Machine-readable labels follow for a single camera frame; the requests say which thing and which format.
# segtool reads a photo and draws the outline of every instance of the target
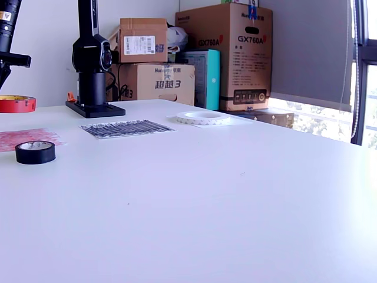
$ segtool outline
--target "tape roll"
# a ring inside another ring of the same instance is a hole
[[[183,112],[177,115],[176,120],[189,125],[225,125],[230,123],[230,116],[213,111]]]
[[[21,164],[44,164],[56,159],[55,144],[48,141],[29,141],[16,146],[16,159]]]
[[[29,113],[35,111],[37,100],[28,96],[0,96],[0,113]]]

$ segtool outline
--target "black electrical tape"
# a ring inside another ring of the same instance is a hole
[[[21,164],[44,164],[55,158],[55,144],[48,141],[30,141],[16,146],[16,159]]]

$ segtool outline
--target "white table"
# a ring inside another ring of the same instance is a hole
[[[127,116],[0,114],[0,131],[68,143],[37,166],[0,154],[1,283],[377,282],[374,151],[253,121],[176,124],[194,107],[168,101],[117,105]],[[177,131],[78,127],[136,119]]]

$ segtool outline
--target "window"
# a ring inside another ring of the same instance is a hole
[[[377,149],[377,1],[356,1],[360,107],[352,143]]]
[[[365,109],[363,146],[377,149],[377,66],[368,67],[368,87]]]
[[[356,64],[354,63],[350,101],[352,106],[355,101],[355,89]],[[294,112],[294,130],[347,143],[351,141],[353,113],[275,98],[270,98],[269,106]]]
[[[307,104],[270,99],[270,106],[293,111],[296,115],[294,129],[307,133],[349,142],[352,126],[356,127],[354,144],[377,149],[377,0],[350,0],[352,14],[352,36],[355,37],[355,23],[358,23],[355,45],[359,54],[359,107],[353,113],[347,113]],[[355,104],[356,56],[352,66],[351,105]]]
[[[377,1],[368,0],[368,37],[377,40]]]

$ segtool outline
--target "window blind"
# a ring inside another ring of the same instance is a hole
[[[350,0],[261,0],[260,7],[273,11],[271,96],[351,111]]]

